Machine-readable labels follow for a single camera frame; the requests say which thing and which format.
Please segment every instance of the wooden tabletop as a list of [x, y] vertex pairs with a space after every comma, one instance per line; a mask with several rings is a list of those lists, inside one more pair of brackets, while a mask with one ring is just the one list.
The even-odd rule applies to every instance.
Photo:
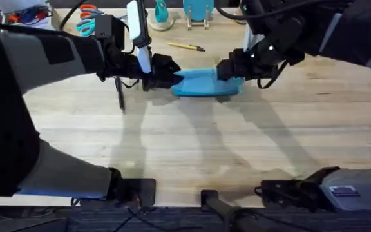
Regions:
[[[63, 17], [68, 10], [57, 11]], [[181, 18], [167, 32], [149, 29], [151, 47], [171, 55], [183, 70], [214, 68], [242, 47], [244, 26], [217, 12], [209, 30], [187, 31], [184, 12], [169, 10]], [[75, 33], [77, 13], [66, 25], [69, 32]], [[115, 167], [124, 177], [156, 179], [156, 206], [198, 206], [202, 189], [217, 189], [228, 202], [261, 207], [253, 189], [263, 179], [303, 178], [326, 166], [371, 168], [368, 68], [308, 57], [286, 68], [270, 89], [247, 82], [243, 93], [233, 97], [179, 98], [169, 90], [124, 93], [125, 115], [113, 81], [103, 83], [95, 75], [44, 86], [24, 97], [41, 137], [56, 148]], [[69, 205], [69, 199], [15, 196], [0, 198], [0, 204]]]

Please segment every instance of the red scissors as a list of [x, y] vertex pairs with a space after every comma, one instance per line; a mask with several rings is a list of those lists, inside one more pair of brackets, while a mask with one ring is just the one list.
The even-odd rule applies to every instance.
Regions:
[[100, 11], [96, 6], [91, 4], [84, 4], [80, 7], [80, 19], [93, 19], [97, 15], [102, 15], [104, 12]]

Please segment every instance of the pencil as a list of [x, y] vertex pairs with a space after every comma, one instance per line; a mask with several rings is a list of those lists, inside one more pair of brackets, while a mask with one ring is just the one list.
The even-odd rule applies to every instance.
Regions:
[[195, 50], [195, 51], [200, 51], [200, 52], [205, 52], [205, 49], [199, 46], [194, 46], [194, 45], [185, 45], [185, 44], [179, 44], [179, 43], [168, 43], [170, 46], [176, 46], [179, 48], [185, 48], [185, 49], [190, 49], [190, 50]]

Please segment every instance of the blue plastic tool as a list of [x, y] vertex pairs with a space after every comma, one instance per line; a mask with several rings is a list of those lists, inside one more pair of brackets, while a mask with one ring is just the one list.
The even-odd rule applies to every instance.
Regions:
[[156, 0], [155, 5], [155, 21], [158, 23], [164, 23], [168, 19], [168, 10], [164, 0]]
[[205, 13], [208, 6], [209, 13], [213, 11], [214, 0], [183, 0], [183, 9], [185, 14], [188, 14], [188, 9], [191, 7], [191, 19], [201, 21], [205, 19]]
[[184, 77], [179, 84], [171, 87], [176, 96], [214, 97], [240, 93], [244, 83], [243, 78], [234, 77], [228, 81], [217, 79], [214, 68], [179, 71], [175, 74]]
[[75, 27], [82, 36], [89, 36], [95, 30], [95, 19], [84, 19]]

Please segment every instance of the black cable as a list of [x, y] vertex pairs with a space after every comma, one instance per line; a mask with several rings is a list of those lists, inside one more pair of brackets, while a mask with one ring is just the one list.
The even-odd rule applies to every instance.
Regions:
[[242, 215], [249, 215], [254, 218], [257, 218], [256, 216], [258, 215], [263, 218], [266, 218], [267, 220], [275, 222], [277, 224], [283, 224], [285, 226], [289, 226], [289, 227], [296, 228], [296, 229], [301, 229], [301, 230], [308, 231], [308, 232], [319, 232], [317, 229], [311, 229], [305, 226], [297, 225], [291, 222], [286, 222], [286, 221], [283, 221], [283, 220], [280, 220], [274, 217], [264, 215], [263, 213], [260, 213], [259, 211], [256, 211], [255, 209], [244, 209], [244, 208], [240, 208], [240, 209], [237, 209], [231, 212], [231, 214], [228, 216], [229, 219], [225, 220], [225, 222], [227, 222], [225, 223], [226, 231], [229, 231], [230, 225], [234, 223], [234, 220], [236, 218], [241, 218]]
[[[127, 28], [127, 31], [129, 33], [129, 28], [128, 28], [127, 24], [124, 23], [124, 26]], [[134, 46], [134, 42], [133, 42], [133, 47], [132, 47], [131, 51], [129, 51], [129, 52], [123, 52], [123, 53], [132, 54], [134, 52], [134, 49], [135, 49], [135, 46]]]
[[226, 18], [229, 18], [229, 19], [249, 20], [249, 19], [263, 19], [265, 17], [282, 14], [282, 13], [285, 13], [285, 12], [288, 12], [288, 11], [291, 11], [291, 10], [295, 10], [297, 8], [301, 8], [301, 7], [304, 7], [304, 6], [320, 4], [320, 3], [327, 3], [327, 2], [340, 2], [340, 1], [350, 2], [352, 0], [308, 0], [308, 1], [301, 2], [301, 3], [293, 4], [293, 5], [290, 5], [288, 7], [281, 8], [279, 10], [275, 10], [275, 11], [272, 11], [272, 12], [267, 12], [267, 13], [264, 13], [264, 14], [256, 14], [256, 15], [245, 15], [245, 16], [232, 15], [232, 14], [229, 14], [229, 13], [225, 12], [224, 10], [222, 10], [219, 7], [220, 5], [218, 4], [218, 0], [216, 0], [216, 9], [217, 9], [218, 13], [220, 13], [222, 16], [224, 16]]
[[277, 81], [277, 78], [280, 76], [280, 74], [286, 68], [286, 66], [288, 65], [288, 63], [289, 63], [288, 61], [284, 61], [283, 64], [278, 69], [277, 74], [274, 77], [272, 77], [271, 80], [265, 86], [263, 86], [262, 79], [261, 78], [257, 79], [257, 86], [258, 86], [258, 88], [261, 89], [261, 90], [270, 88], [270, 86], [272, 86]]
[[64, 19], [61, 21], [61, 24], [59, 25], [59, 30], [64, 30], [64, 26], [67, 23], [67, 21], [70, 19], [71, 15], [87, 0], [81, 0], [79, 3], [77, 3], [69, 12], [67, 15], [65, 15]]
[[174, 231], [190, 231], [190, 230], [204, 230], [203, 227], [201, 226], [188, 226], [188, 227], [178, 227], [178, 228], [170, 228], [170, 229], [166, 229], [166, 228], [162, 228], [158, 225], [155, 225], [141, 217], [139, 217], [138, 215], [136, 215], [130, 208], [128, 208], [128, 212], [133, 216], [135, 217], [136, 219], [138, 219], [139, 221], [147, 224], [149, 227], [152, 227], [152, 228], [155, 228], [157, 230], [160, 230], [160, 231], [163, 231], [163, 232], [174, 232]]

